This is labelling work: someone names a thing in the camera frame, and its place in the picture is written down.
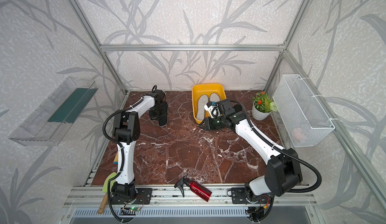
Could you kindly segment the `black insole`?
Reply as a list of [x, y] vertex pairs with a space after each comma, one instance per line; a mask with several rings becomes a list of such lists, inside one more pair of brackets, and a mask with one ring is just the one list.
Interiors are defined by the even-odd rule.
[[240, 104], [234, 105], [233, 108], [237, 113], [243, 111], [243, 107]]
[[164, 127], [168, 124], [168, 117], [167, 117], [167, 111], [168, 111], [168, 104], [165, 101], [162, 101], [158, 107], [158, 114], [157, 114], [157, 119], [158, 119], [158, 125], [160, 127]]

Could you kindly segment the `grey felt insole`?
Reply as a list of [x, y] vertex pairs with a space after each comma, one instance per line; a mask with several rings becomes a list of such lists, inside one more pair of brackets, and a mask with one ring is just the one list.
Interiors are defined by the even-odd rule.
[[220, 97], [217, 93], [213, 92], [211, 95], [210, 95], [210, 101], [211, 102], [218, 102], [220, 101]]
[[196, 114], [197, 120], [202, 121], [205, 118], [205, 112], [206, 112], [205, 106], [208, 103], [208, 101], [209, 99], [207, 95], [200, 96], [198, 100], [198, 110]]

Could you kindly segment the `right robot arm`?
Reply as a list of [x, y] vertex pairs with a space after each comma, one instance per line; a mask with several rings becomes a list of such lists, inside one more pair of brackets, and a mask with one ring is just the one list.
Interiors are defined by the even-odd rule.
[[[308, 162], [298, 158], [297, 152], [285, 149], [272, 141], [251, 121], [245, 107], [238, 101], [201, 101], [198, 109], [203, 120], [199, 124], [206, 131], [232, 130], [243, 138], [260, 155], [266, 164], [265, 175], [245, 184], [245, 196], [250, 202], [263, 194], [282, 196], [284, 193], [312, 192], [322, 184], [321, 173]], [[316, 182], [307, 188], [296, 189], [303, 180], [301, 166], [315, 173]]]

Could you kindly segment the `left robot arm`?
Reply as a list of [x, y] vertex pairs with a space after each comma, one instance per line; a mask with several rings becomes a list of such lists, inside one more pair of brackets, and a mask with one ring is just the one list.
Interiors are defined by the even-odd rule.
[[134, 149], [140, 136], [140, 117], [149, 112], [152, 121], [164, 127], [168, 123], [168, 104], [165, 92], [153, 87], [150, 93], [125, 109], [111, 114], [103, 124], [103, 135], [116, 143], [118, 148], [118, 174], [111, 191], [118, 195], [134, 199], [137, 196], [134, 175]]

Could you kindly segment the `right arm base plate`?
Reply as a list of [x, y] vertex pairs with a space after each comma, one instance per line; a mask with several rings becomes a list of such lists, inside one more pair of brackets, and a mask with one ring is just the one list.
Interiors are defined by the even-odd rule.
[[267, 194], [254, 195], [251, 191], [246, 190], [245, 187], [231, 188], [229, 196], [233, 204], [257, 204], [266, 205], [270, 203], [270, 198]]

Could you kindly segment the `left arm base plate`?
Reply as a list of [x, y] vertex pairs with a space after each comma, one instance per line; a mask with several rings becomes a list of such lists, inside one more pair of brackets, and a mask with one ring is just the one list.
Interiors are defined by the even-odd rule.
[[151, 188], [137, 188], [136, 193], [132, 196], [126, 196], [113, 192], [111, 195], [111, 204], [113, 205], [149, 205], [152, 197]]

